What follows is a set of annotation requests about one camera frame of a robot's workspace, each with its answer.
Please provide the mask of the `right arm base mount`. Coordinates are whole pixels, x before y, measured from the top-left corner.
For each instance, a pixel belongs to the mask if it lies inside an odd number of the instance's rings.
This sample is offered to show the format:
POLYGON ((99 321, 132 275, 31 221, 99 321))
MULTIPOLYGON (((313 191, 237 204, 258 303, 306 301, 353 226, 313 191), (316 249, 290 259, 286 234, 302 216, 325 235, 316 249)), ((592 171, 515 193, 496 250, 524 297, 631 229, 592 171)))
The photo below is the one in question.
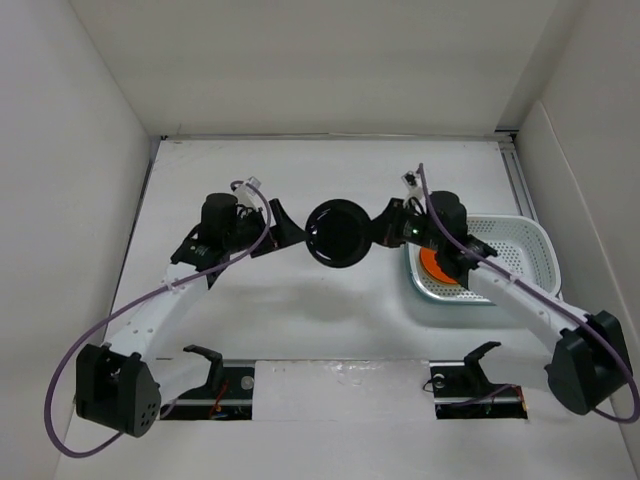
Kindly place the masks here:
POLYGON ((462 360, 429 364, 430 378, 422 390, 433 396, 437 420, 528 419, 521 387, 490 382, 480 365, 488 352, 500 346, 486 342, 462 360))

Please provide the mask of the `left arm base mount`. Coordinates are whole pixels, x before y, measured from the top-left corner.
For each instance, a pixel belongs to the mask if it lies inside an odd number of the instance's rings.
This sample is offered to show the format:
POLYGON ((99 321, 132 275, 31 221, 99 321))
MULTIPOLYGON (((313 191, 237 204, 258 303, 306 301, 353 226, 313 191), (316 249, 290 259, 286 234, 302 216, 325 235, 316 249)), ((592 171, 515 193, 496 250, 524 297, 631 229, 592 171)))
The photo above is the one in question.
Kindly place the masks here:
POLYGON ((221 353, 188 345, 154 366, 163 406, 161 420, 245 421, 252 418, 256 363, 225 360, 221 353))

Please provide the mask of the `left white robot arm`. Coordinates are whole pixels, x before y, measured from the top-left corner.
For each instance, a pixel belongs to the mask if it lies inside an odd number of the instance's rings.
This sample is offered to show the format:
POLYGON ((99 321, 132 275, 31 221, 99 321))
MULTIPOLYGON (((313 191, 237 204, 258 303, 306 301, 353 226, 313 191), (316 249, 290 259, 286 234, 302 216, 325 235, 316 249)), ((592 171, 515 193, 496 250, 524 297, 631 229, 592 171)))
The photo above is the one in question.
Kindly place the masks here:
POLYGON ((196 391, 218 395, 225 384, 220 353, 195 344, 167 363, 158 351, 186 313, 209 292, 233 255, 255 258, 305 241, 306 233, 277 199, 262 210, 229 193, 206 197, 200 221, 170 263, 158 295, 142 301, 103 345, 76 358, 76 413, 132 437, 143 436, 163 405, 196 391))

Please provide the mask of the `orange plate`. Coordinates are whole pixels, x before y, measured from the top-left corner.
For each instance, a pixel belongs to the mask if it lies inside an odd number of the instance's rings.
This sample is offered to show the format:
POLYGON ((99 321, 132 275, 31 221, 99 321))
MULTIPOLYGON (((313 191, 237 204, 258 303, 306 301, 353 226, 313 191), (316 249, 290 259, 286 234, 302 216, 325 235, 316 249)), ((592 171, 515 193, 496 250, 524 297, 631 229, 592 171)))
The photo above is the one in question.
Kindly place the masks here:
POLYGON ((434 281, 445 285, 460 284, 460 268, 451 259, 429 248, 421 248, 418 257, 423 271, 434 281))

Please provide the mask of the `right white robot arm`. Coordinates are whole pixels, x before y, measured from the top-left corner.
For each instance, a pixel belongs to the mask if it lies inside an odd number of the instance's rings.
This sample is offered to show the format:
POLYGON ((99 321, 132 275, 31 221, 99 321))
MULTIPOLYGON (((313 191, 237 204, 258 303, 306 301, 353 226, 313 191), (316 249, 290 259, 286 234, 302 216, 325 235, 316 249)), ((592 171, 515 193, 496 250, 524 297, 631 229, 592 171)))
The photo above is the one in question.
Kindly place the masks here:
POLYGON ((371 241, 434 250, 447 276, 521 321, 548 349, 545 382, 569 411, 595 412, 622 387, 628 387, 634 399, 639 397, 615 316, 571 306, 510 271, 494 248, 469 233, 467 212, 457 195, 438 191, 425 203, 424 209, 414 209, 409 202, 391 199, 368 228, 371 241))

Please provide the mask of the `black plate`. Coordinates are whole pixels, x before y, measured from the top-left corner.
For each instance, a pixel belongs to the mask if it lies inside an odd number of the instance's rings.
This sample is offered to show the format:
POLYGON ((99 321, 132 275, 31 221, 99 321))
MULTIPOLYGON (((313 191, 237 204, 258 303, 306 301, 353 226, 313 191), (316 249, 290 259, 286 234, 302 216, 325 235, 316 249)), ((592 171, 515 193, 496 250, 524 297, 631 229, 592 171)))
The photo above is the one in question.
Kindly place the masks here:
POLYGON ((306 221, 307 249, 324 266, 349 268, 369 253, 370 224, 367 212, 355 202, 328 200, 316 207, 306 221))

